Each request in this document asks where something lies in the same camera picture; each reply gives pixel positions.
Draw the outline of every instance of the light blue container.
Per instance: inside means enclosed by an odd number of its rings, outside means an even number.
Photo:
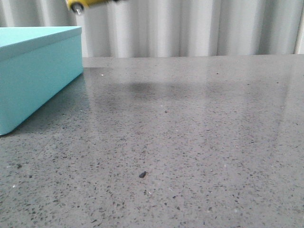
[[[0,135],[82,72],[81,27],[0,28]]]

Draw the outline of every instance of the small black debris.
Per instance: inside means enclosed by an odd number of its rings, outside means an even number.
[[[141,174],[139,175],[139,177],[140,177],[140,178],[144,178],[146,174],[147,174],[147,172],[145,171],[145,172],[141,173]]]

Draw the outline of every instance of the gray countertop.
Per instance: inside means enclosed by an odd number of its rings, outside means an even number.
[[[84,66],[0,137],[0,227],[304,225],[304,56]]]

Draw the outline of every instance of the toy car wheel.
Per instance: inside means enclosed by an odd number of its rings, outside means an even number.
[[[74,13],[80,15],[84,11],[84,6],[80,3],[74,3],[71,5],[71,9]]]

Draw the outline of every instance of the curtain fold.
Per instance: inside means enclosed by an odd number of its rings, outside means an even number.
[[[125,0],[78,16],[62,0],[0,0],[0,26],[81,26],[84,57],[304,54],[303,3]]]

